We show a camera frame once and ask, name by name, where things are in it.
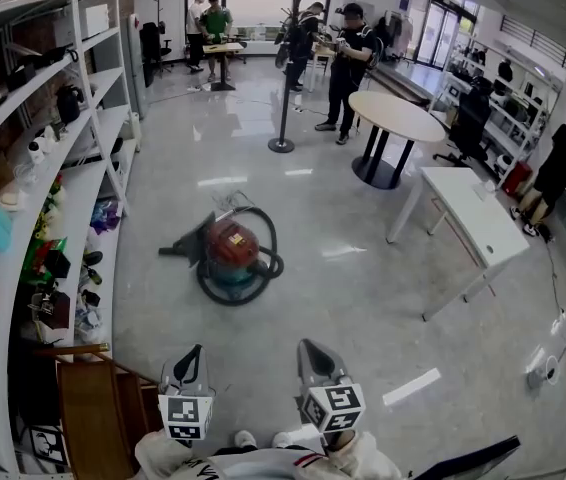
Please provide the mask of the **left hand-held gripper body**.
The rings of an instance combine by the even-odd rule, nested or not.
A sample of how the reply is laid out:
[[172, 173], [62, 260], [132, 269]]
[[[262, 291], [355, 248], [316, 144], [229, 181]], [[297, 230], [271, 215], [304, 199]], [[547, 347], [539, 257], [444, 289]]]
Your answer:
[[159, 410], [165, 433], [177, 441], [202, 441], [213, 415], [215, 390], [207, 379], [165, 378], [159, 385]]

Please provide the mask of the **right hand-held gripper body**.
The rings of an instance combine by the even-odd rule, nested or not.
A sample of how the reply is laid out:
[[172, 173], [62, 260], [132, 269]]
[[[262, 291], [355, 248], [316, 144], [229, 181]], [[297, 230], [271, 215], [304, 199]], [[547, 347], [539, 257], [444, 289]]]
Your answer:
[[299, 388], [297, 406], [301, 422], [319, 433], [352, 430], [366, 410], [361, 385], [347, 373], [334, 378], [299, 376]]

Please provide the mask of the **red vacuum cleaner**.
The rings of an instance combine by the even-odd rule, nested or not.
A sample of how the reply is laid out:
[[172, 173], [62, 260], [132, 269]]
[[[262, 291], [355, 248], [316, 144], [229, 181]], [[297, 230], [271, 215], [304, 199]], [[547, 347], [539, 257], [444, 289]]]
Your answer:
[[[268, 247], [236, 220], [240, 214], [251, 214], [264, 222], [270, 235]], [[243, 306], [258, 298], [285, 267], [278, 254], [274, 222], [254, 206], [238, 206], [220, 216], [210, 213], [172, 245], [159, 248], [158, 254], [187, 259], [202, 291], [226, 307]]]

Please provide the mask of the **person's right forearm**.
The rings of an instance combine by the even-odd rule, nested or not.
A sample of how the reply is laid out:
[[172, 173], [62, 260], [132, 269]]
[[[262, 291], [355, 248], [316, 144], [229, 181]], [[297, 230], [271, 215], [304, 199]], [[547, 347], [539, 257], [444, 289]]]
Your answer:
[[352, 480], [403, 480], [398, 467], [367, 431], [347, 430], [326, 448], [330, 463]]

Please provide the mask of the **person's left forearm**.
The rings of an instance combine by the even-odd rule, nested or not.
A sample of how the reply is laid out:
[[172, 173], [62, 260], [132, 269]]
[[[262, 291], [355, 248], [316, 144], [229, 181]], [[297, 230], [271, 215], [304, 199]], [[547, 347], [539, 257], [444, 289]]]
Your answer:
[[135, 447], [135, 458], [140, 469], [129, 480], [193, 480], [207, 465], [164, 431], [146, 434]]

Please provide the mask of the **person's black trousers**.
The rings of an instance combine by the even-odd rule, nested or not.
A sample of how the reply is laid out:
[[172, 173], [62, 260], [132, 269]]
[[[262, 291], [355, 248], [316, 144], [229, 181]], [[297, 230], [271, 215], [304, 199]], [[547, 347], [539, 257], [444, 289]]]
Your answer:
[[245, 446], [231, 446], [231, 447], [221, 448], [217, 450], [215, 453], [213, 453], [213, 456], [237, 455], [237, 454], [244, 454], [254, 451], [272, 451], [272, 450], [276, 450], [276, 451], [287, 450], [287, 451], [300, 451], [300, 452], [313, 453], [313, 450], [299, 445], [290, 445], [285, 447], [270, 447], [270, 448], [258, 448], [256, 445], [245, 445]]

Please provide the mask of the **wooden chair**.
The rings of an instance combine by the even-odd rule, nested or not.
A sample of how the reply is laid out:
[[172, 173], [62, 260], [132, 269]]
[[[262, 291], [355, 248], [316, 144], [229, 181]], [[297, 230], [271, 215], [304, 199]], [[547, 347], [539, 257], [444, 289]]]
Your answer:
[[51, 347], [64, 444], [76, 480], [129, 480], [135, 446], [161, 426], [159, 383], [111, 357], [106, 343]]

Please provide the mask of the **person's white jacket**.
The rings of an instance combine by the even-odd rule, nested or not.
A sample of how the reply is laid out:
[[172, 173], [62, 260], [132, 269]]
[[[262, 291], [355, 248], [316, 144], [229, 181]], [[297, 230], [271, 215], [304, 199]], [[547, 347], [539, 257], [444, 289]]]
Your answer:
[[254, 451], [201, 459], [207, 465], [193, 480], [350, 480], [315, 451]]

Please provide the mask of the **black gift box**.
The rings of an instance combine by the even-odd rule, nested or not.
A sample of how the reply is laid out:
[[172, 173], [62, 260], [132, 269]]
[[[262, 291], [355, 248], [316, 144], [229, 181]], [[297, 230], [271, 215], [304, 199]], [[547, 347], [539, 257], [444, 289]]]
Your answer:
[[71, 263], [62, 251], [50, 250], [45, 257], [44, 266], [53, 278], [66, 279]]
[[38, 292], [32, 295], [28, 307], [32, 310], [33, 319], [50, 329], [69, 328], [70, 298], [67, 294], [58, 290]]

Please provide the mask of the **black framed picture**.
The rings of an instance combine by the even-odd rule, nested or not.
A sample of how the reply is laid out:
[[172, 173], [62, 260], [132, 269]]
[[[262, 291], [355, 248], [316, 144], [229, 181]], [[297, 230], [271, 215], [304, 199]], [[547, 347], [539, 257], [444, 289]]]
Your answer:
[[68, 465], [63, 434], [58, 428], [31, 426], [29, 435], [32, 452], [36, 458], [55, 465]]

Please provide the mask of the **purple foil bundle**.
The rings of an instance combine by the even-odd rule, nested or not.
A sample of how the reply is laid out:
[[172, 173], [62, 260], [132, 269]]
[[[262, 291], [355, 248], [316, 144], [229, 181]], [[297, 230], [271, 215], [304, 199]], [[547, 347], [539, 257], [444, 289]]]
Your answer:
[[97, 235], [117, 228], [121, 216], [119, 202], [114, 198], [97, 200], [92, 211], [90, 226]]

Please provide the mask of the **white round floor device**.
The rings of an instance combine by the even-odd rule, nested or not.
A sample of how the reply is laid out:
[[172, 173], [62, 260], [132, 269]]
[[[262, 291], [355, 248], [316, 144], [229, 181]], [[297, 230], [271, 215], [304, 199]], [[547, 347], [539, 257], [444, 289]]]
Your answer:
[[527, 384], [531, 390], [539, 390], [543, 385], [555, 385], [559, 377], [559, 361], [556, 356], [548, 356], [527, 374]]

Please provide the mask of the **white rectangular desk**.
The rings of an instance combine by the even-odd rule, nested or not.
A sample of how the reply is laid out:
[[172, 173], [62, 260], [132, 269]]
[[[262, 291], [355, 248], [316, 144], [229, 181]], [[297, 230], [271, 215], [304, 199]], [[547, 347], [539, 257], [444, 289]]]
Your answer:
[[470, 275], [463, 284], [448, 289], [439, 303], [421, 314], [421, 319], [427, 322], [457, 299], [470, 302], [513, 259], [528, 250], [529, 243], [495, 194], [487, 190], [487, 184], [472, 169], [453, 167], [420, 169], [407, 199], [389, 228], [387, 243], [397, 241], [424, 188], [428, 188], [443, 205], [441, 216], [428, 229], [428, 233], [435, 233], [445, 218], [452, 218], [479, 261], [476, 274]]

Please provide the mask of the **round beige table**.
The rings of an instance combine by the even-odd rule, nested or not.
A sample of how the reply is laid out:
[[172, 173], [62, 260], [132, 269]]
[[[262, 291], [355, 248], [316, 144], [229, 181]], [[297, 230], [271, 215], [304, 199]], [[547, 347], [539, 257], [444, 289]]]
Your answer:
[[[400, 185], [401, 174], [416, 142], [438, 143], [445, 139], [444, 128], [436, 118], [397, 96], [365, 90], [352, 93], [348, 102], [355, 114], [371, 125], [364, 152], [352, 161], [352, 171], [374, 188], [393, 190]], [[391, 136], [405, 141], [395, 166], [383, 160]]]

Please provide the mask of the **red bin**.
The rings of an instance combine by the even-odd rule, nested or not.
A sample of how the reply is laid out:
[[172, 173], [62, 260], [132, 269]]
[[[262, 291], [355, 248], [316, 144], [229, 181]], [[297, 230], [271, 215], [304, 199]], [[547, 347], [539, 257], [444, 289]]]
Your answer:
[[506, 176], [502, 184], [502, 190], [509, 196], [514, 195], [519, 186], [526, 183], [531, 175], [531, 167], [526, 162], [518, 161]]

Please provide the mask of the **black coat stand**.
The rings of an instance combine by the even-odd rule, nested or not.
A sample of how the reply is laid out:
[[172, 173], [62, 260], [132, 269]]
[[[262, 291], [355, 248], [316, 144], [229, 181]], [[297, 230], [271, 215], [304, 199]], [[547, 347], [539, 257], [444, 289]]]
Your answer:
[[[296, 24], [298, 15], [303, 11], [301, 6], [302, 0], [292, 0], [292, 7], [287, 10], [286, 19], [289, 16], [293, 17], [293, 24]], [[280, 126], [279, 126], [279, 133], [278, 137], [270, 140], [268, 142], [268, 148], [275, 153], [290, 153], [295, 149], [295, 144], [291, 139], [286, 137], [286, 129], [287, 129], [287, 120], [288, 120], [288, 112], [289, 112], [289, 104], [290, 104], [290, 97], [292, 91], [290, 90], [290, 78], [285, 74], [285, 69], [280, 69], [284, 74], [284, 92], [283, 92], [283, 99], [282, 99], [282, 109], [281, 109], [281, 119], [280, 119]]]

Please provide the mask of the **black office chair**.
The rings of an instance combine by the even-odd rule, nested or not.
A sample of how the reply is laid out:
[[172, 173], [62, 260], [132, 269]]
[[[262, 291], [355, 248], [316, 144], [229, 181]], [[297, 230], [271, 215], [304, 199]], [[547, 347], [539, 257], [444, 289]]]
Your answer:
[[162, 40], [166, 27], [164, 21], [146, 22], [140, 30], [144, 74], [154, 74], [154, 69], [161, 69], [163, 58], [171, 53], [170, 39]]
[[434, 154], [433, 159], [442, 159], [456, 167], [466, 167], [464, 163], [473, 158], [485, 164], [488, 155], [480, 145], [483, 131], [491, 115], [489, 96], [493, 91], [493, 84], [488, 79], [477, 76], [470, 83], [470, 91], [459, 96], [457, 115], [451, 125], [449, 140], [457, 147], [459, 154]]

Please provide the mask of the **black kettle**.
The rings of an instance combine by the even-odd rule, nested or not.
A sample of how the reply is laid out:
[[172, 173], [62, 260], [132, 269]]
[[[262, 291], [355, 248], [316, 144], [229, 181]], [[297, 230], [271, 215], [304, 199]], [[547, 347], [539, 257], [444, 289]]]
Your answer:
[[64, 85], [56, 93], [57, 110], [61, 122], [67, 125], [78, 119], [80, 104], [84, 102], [83, 91], [74, 85]]

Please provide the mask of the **grey tall cabinet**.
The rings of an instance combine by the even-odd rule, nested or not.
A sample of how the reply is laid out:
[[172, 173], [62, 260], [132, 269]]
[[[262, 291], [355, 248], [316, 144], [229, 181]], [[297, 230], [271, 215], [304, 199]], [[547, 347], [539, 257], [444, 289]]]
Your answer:
[[121, 43], [132, 110], [144, 120], [148, 110], [138, 16], [130, 14], [121, 25]]

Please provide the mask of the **white shelf rack with appliances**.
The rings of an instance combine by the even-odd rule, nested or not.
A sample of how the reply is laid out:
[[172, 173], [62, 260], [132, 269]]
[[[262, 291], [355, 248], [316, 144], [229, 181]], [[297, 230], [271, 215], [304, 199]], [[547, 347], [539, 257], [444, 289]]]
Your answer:
[[485, 168], [499, 184], [518, 163], [527, 161], [561, 92], [561, 82], [548, 70], [513, 48], [489, 45], [464, 34], [450, 49], [428, 111], [445, 127], [458, 116], [461, 96], [471, 90], [471, 80], [490, 81], [490, 116], [482, 132]]

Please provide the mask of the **light wooden table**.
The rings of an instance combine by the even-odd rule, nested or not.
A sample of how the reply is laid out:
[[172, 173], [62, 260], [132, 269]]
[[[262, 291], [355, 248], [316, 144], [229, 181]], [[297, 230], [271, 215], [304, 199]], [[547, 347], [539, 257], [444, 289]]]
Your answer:
[[308, 61], [309, 71], [307, 72], [309, 81], [307, 82], [306, 88], [309, 92], [314, 91], [317, 76], [321, 75], [324, 77], [326, 75], [328, 68], [332, 65], [334, 57], [335, 52], [328, 47], [319, 46], [318, 44], [313, 47], [311, 58]]

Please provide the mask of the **white appliance box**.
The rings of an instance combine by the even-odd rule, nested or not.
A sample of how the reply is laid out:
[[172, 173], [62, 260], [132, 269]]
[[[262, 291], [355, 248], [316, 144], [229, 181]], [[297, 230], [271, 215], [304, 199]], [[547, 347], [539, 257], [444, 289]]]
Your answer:
[[[80, 4], [78, 15], [82, 40], [87, 40], [109, 29], [110, 19], [107, 4], [93, 6]], [[70, 9], [66, 9], [60, 14], [53, 22], [53, 27], [57, 47], [74, 43], [74, 22]]]

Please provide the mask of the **black balcony railing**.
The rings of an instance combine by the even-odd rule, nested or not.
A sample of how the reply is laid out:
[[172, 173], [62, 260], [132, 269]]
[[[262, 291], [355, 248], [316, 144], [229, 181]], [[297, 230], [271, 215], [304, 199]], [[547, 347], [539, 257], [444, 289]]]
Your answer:
[[500, 31], [542, 53], [566, 70], [566, 47], [547, 35], [507, 15], [504, 15], [501, 19]]

